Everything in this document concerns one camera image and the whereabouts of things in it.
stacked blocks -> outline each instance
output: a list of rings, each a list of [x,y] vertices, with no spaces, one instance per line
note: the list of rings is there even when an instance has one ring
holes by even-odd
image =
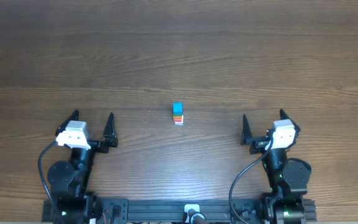
[[[183,103],[173,103],[173,122],[183,125]]]

